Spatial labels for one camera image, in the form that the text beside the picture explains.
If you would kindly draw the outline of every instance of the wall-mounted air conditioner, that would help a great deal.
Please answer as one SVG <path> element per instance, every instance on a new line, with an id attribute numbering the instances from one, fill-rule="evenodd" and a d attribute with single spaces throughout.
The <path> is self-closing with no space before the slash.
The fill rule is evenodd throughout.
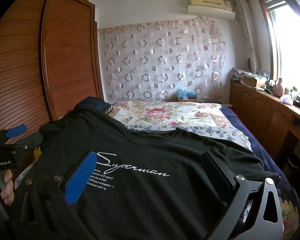
<path id="1" fill-rule="evenodd" d="M 205 17 L 234 20 L 231 4 L 225 0 L 190 0 L 188 13 Z"/>

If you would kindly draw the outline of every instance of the metal screw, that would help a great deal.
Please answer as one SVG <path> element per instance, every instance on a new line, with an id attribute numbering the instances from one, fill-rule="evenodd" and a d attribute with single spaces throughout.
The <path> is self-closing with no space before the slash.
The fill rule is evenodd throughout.
<path id="1" fill-rule="evenodd" d="M 30 185 L 32 183 L 32 179 L 27 179 L 26 180 L 26 185 Z"/>
<path id="2" fill-rule="evenodd" d="M 62 179 L 61 175 L 56 175 L 56 176 L 53 177 L 54 181 L 60 181 L 61 179 Z"/>
<path id="3" fill-rule="evenodd" d="M 271 178 L 266 178 L 266 182 L 270 185 L 274 184 L 274 182 Z"/>
<path id="4" fill-rule="evenodd" d="M 235 178 L 236 178 L 238 181 L 244 181 L 244 176 L 242 176 L 242 175 L 237 175 L 237 176 L 235 176 Z"/>

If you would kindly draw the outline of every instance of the blue gripper pad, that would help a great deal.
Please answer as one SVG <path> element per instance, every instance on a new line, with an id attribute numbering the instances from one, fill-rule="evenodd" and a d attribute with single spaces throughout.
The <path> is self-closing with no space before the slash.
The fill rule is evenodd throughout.
<path id="1" fill-rule="evenodd" d="M 97 155 L 91 151 L 71 176 L 65 186 L 65 199 L 70 205 L 77 202 L 87 181 L 97 166 Z"/>
<path id="2" fill-rule="evenodd" d="M 6 133 L 6 137 L 7 138 L 13 138 L 16 137 L 20 134 L 23 134 L 24 132 L 26 132 L 27 127 L 25 124 L 19 125 L 17 127 L 11 128 L 7 131 Z"/>

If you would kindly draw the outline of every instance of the wardrobe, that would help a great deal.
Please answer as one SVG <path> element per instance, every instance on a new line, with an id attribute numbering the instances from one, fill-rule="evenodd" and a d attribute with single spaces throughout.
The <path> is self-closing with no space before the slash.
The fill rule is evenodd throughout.
<path id="1" fill-rule="evenodd" d="M 103 98 L 95 6 L 86 0 L 16 0 L 0 20 L 0 130 L 27 132 Z"/>

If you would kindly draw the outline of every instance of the navy blue blanket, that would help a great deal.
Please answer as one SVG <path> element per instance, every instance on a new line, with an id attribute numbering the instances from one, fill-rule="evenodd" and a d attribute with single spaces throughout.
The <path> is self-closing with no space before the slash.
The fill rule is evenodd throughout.
<path id="1" fill-rule="evenodd" d="M 226 106 L 222 106 L 221 112 L 226 116 L 229 122 L 238 130 L 243 132 L 244 135 L 249 137 L 249 142 L 251 143 L 252 151 L 263 161 L 265 165 L 266 171 L 276 172 L 281 176 L 280 182 L 276 185 L 278 189 L 283 192 L 291 191 L 291 186 L 283 174 L 283 172 L 279 169 L 279 167 L 275 164 L 271 156 L 267 153 L 267 151 L 262 147 L 262 145 L 257 141 L 257 139 L 249 132 L 249 130 L 242 124 L 239 118 L 235 115 L 235 113 Z"/>

